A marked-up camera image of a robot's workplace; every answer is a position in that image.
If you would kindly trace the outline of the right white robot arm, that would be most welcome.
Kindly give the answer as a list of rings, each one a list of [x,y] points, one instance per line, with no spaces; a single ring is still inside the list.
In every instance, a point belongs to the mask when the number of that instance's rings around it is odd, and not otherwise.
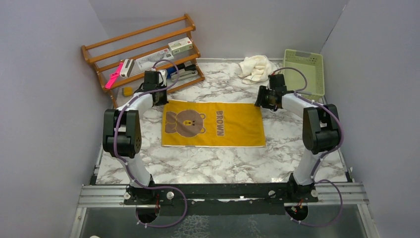
[[[269,76],[268,85],[259,87],[255,106],[274,112],[284,109],[303,120],[305,150],[286,187],[287,198],[297,202],[314,185],[314,178],[324,158],[343,143],[337,107],[310,101],[296,91],[288,90],[283,74]]]

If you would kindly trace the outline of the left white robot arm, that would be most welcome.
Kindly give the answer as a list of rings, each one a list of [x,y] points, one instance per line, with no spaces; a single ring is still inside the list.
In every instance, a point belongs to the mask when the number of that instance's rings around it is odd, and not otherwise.
[[[145,168],[139,153],[142,145],[140,117],[153,106],[167,103],[165,70],[145,71],[144,82],[132,98],[116,109],[104,112],[103,150],[110,153],[125,169],[137,197],[151,203],[156,191],[150,186],[153,177]]]

